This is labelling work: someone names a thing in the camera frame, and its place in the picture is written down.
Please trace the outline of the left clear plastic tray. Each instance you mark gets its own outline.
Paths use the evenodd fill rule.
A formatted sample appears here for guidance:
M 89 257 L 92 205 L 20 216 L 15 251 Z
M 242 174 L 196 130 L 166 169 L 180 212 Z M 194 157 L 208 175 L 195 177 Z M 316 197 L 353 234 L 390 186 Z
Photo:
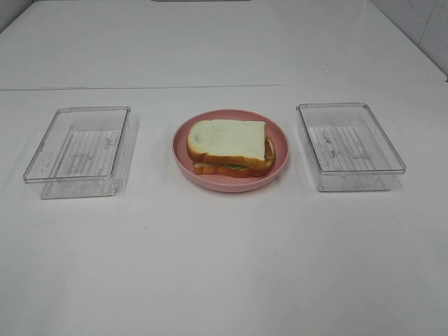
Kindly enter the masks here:
M 128 106 L 60 108 L 23 181 L 42 200 L 119 193 L 132 156 Z

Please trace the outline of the green lettuce leaf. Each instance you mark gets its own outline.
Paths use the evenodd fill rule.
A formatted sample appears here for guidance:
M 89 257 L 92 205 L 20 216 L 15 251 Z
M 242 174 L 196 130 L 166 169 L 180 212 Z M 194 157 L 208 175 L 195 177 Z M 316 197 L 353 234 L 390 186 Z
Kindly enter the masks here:
M 239 169 L 245 169 L 247 167 L 240 165 L 240 164 L 225 164 L 223 165 L 224 167 L 227 167 L 229 169 L 233 169 L 233 170 L 239 170 Z

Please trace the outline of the bread slice from tray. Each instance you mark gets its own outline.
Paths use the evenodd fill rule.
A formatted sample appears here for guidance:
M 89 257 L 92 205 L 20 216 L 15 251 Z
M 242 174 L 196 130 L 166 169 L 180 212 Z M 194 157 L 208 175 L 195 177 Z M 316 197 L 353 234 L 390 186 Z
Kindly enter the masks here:
M 274 163 L 270 167 L 266 167 L 264 169 L 252 169 L 247 167 L 239 170 L 229 169 L 223 165 L 224 164 L 196 162 L 194 170 L 196 174 L 222 174 L 236 178 L 260 177 L 266 175 L 273 168 Z

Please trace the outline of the pink round plate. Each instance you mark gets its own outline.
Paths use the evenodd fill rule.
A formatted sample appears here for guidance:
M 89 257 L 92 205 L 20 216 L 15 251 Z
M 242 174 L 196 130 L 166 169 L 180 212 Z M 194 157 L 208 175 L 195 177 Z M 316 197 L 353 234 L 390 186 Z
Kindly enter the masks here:
M 196 122 L 214 119 L 264 121 L 266 124 L 266 135 L 273 140 L 276 151 L 276 160 L 273 168 L 266 175 L 259 177 L 237 178 L 222 174 L 196 175 L 194 173 L 194 163 L 187 154 L 188 133 Z M 209 111 L 187 120 L 176 131 L 171 147 L 175 161 L 186 178 L 204 188 L 224 193 L 242 193 L 266 186 L 283 172 L 289 156 L 288 138 L 279 125 L 263 115 L 235 109 Z

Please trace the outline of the right clear plastic tray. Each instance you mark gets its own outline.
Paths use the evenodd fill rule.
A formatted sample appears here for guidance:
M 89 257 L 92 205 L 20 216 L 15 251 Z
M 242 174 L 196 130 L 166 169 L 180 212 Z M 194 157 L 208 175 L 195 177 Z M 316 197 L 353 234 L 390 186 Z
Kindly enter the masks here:
M 300 135 L 316 189 L 390 190 L 405 163 L 367 104 L 300 104 Z

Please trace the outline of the clear plastic tray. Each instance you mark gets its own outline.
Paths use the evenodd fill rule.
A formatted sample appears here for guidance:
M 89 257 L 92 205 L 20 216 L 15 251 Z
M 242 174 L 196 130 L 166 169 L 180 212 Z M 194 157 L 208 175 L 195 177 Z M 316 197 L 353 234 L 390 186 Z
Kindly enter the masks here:
M 119 193 L 132 156 L 128 106 L 60 108 L 23 181 L 42 200 Z
M 390 190 L 405 163 L 367 104 L 300 104 L 300 135 L 316 189 Z

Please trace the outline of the curved bacon strip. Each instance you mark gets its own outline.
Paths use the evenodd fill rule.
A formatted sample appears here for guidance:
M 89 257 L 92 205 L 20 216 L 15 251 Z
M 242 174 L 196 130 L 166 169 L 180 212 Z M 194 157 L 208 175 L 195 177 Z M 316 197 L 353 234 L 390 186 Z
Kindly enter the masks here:
M 265 138 L 265 164 L 270 167 L 275 161 L 276 153 L 272 139 L 270 137 Z

